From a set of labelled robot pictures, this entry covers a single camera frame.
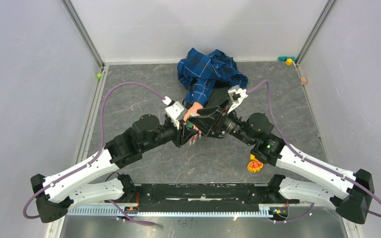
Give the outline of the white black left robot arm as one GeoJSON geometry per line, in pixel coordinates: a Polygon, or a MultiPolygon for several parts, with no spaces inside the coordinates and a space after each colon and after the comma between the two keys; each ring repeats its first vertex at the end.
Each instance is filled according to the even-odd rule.
{"type": "Polygon", "coordinates": [[[52,176],[34,175],[30,181],[35,193],[38,217],[42,223],[56,221],[79,202],[90,200],[83,188],[96,188],[91,181],[142,159],[143,153],[173,142],[180,147],[198,131],[184,121],[176,127],[170,118],[160,124],[155,115],[146,114],[101,150],[82,162],[52,176]]]}

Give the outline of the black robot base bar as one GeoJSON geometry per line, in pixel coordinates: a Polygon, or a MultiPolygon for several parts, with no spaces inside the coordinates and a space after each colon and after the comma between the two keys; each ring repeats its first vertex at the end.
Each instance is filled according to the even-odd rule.
{"type": "Polygon", "coordinates": [[[136,203],[140,212],[255,212],[260,204],[298,204],[279,193],[283,175],[264,183],[142,183],[128,175],[117,203],[136,203]]]}

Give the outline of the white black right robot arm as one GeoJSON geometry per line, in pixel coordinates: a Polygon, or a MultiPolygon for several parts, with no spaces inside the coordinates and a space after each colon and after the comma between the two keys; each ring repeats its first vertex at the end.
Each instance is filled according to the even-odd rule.
{"type": "Polygon", "coordinates": [[[252,146],[251,154],[258,161],[309,179],[309,182],[298,183],[279,177],[278,182],[266,190],[270,201],[305,200],[333,208],[353,223],[365,223],[374,194],[369,172],[332,166],[287,144],[272,133],[274,126],[264,113],[253,113],[242,121],[235,112],[221,107],[207,108],[192,114],[189,122],[206,136],[228,133],[252,146]]]}

